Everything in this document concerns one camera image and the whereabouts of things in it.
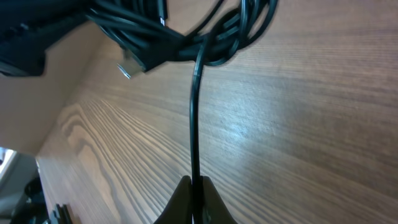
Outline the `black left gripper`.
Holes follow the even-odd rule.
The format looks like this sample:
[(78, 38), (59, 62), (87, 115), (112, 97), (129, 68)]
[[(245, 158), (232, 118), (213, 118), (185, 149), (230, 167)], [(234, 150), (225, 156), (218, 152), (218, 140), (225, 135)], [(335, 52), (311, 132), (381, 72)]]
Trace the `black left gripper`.
[(86, 22), (88, 0), (1, 1), (1, 73), (38, 77), (46, 50)]

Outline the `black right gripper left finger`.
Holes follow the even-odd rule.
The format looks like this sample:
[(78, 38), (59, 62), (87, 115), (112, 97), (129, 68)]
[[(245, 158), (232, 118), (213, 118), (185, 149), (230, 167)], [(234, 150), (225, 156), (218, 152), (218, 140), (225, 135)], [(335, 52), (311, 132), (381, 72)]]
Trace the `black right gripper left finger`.
[(192, 180), (185, 175), (154, 224), (192, 224)]

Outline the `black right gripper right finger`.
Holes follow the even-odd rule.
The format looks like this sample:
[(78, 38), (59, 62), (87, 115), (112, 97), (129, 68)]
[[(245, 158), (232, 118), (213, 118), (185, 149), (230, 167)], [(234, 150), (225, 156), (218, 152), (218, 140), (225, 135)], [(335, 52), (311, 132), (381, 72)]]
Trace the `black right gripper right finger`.
[(202, 217), (205, 224), (237, 224), (224, 204), (215, 185), (207, 176), (202, 176), (203, 209)]

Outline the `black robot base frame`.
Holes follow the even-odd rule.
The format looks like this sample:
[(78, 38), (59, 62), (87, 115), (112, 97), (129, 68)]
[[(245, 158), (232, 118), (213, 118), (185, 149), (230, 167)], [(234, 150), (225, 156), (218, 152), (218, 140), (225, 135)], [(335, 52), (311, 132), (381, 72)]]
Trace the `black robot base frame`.
[(12, 216), (10, 224), (73, 224), (65, 204), (56, 204), (47, 213), (44, 191), (40, 177), (32, 179), (24, 188), (29, 201)]

